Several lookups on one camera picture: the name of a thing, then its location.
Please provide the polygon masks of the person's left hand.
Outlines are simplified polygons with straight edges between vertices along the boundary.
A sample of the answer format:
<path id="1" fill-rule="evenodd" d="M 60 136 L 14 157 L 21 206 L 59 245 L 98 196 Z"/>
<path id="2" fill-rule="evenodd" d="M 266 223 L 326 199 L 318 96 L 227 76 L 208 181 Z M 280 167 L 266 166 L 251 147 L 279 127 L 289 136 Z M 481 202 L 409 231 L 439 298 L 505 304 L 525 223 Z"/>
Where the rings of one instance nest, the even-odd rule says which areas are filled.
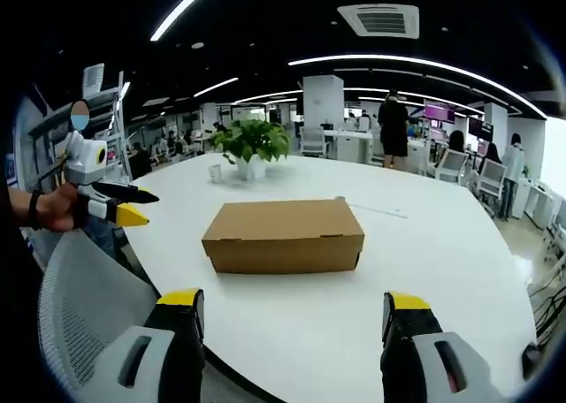
<path id="1" fill-rule="evenodd" d="M 82 228 L 88 218 L 75 185 L 65 183 L 49 194 L 41 194 L 35 204 L 37 224 L 51 232 Z"/>

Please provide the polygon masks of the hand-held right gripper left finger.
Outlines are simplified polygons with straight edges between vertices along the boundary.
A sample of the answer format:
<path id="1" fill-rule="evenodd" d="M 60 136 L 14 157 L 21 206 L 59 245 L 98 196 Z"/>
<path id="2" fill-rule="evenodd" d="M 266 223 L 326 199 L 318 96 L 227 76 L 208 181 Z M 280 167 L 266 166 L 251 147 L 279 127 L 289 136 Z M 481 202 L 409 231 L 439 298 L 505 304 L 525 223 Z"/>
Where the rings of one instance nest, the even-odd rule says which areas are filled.
<path id="1" fill-rule="evenodd" d="M 203 291 L 158 299 L 96 359 L 95 402 L 199 402 L 204 368 Z"/>

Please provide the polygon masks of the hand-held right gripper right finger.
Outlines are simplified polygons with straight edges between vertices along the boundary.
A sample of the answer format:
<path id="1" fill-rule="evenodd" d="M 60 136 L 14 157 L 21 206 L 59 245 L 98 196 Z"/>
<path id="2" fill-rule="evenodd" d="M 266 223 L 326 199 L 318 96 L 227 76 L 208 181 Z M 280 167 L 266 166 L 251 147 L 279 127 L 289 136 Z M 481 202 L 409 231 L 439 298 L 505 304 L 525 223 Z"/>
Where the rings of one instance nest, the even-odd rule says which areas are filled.
<path id="1" fill-rule="evenodd" d="M 503 402 L 487 362 L 441 329 L 421 298 L 384 294 L 380 369 L 385 402 Z"/>

